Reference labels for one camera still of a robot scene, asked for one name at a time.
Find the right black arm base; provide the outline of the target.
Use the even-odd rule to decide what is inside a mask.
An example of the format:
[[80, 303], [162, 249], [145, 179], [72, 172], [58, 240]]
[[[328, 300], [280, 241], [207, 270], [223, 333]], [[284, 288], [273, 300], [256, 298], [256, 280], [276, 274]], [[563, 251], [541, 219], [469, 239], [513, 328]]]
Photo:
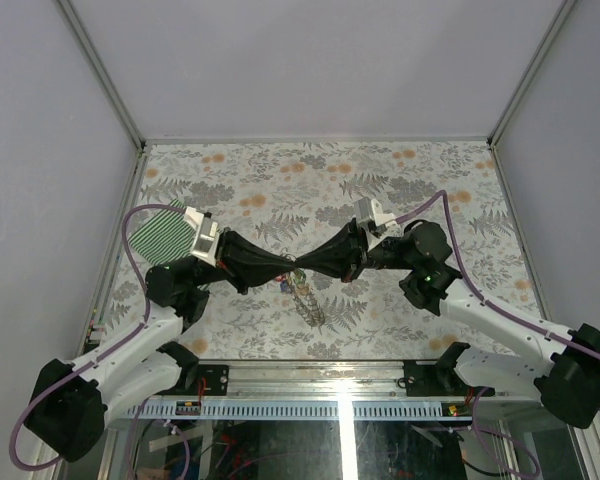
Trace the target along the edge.
[[459, 356], [469, 348], [452, 343], [437, 360], [404, 360], [404, 389], [409, 397], [464, 396], [469, 387], [455, 372]]

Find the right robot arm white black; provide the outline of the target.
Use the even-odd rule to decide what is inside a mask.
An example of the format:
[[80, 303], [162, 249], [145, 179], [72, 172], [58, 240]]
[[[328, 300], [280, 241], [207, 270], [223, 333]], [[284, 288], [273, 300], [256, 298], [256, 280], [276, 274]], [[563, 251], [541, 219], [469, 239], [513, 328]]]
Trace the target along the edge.
[[350, 221], [296, 264], [344, 283], [365, 269], [407, 271], [399, 287], [414, 308], [463, 323], [510, 351], [452, 345], [435, 372], [443, 392], [454, 395], [472, 386], [514, 393], [540, 402], [570, 426], [588, 428], [600, 412], [600, 331], [587, 323], [573, 329], [506, 310], [460, 266], [448, 264], [452, 253], [435, 222], [416, 220], [400, 236], [379, 236]]

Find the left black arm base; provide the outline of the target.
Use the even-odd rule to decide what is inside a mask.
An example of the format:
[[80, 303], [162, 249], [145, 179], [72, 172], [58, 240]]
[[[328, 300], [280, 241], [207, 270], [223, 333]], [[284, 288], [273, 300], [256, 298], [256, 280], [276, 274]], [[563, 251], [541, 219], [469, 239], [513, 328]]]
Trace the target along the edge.
[[201, 364], [199, 358], [186, 347], [175, 343], [168, 354], [176, 361], [180, 374], [171, 395], [195, 394], [200, 397], [225, 396], [229, 382], [226, 364]]

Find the metal key ring disc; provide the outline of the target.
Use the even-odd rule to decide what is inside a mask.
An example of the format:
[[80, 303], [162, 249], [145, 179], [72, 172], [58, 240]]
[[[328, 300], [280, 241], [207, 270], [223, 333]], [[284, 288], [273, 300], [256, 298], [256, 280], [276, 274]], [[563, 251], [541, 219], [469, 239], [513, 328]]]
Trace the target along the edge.
[[321, 330], [326, 318], [322, 307], [313, 293], [304, 270], [294, 269], [275, 278], [276, 282], [287, 282], [296, 312], [310, 328]]

